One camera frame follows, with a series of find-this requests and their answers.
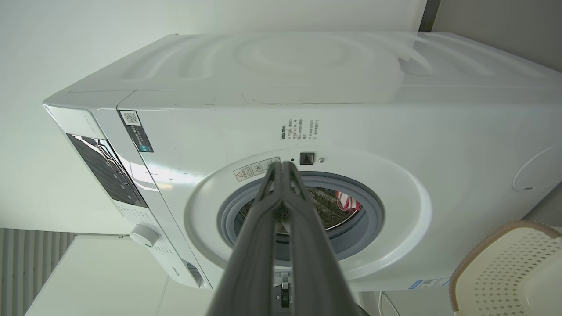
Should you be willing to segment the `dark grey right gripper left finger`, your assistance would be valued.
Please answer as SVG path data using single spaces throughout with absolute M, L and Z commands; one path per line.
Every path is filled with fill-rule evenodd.
M 269 166 L 249 210 L 209 316 L 269 316 L 277 220 L 281 205 L 282 164 Z

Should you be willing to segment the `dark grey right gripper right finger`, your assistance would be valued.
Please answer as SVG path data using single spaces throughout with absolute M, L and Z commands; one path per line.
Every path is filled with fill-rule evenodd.
M 323 224 L 293 162 L 284 162 L 294 316 L 364 316 L 353 299 Z

